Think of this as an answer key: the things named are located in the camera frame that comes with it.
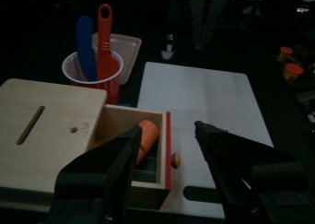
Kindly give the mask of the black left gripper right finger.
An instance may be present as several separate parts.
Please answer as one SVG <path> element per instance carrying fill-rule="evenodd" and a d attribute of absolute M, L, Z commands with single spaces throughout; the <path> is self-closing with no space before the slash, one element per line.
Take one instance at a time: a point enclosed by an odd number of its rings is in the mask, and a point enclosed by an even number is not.
<path fill-rule="evenodd" d="M 302 162 L 275 148 L 195 122 L 227 224 L 315 224 Z"/>

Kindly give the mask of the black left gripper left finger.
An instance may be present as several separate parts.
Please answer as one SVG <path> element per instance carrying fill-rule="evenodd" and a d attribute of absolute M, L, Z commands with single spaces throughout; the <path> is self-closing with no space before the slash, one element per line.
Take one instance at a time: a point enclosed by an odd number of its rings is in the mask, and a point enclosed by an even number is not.
<path fill-rule="evenodd" d="M 141 140 L 135 126 L 62 169 L 43 224 L 125 224 Z"/>

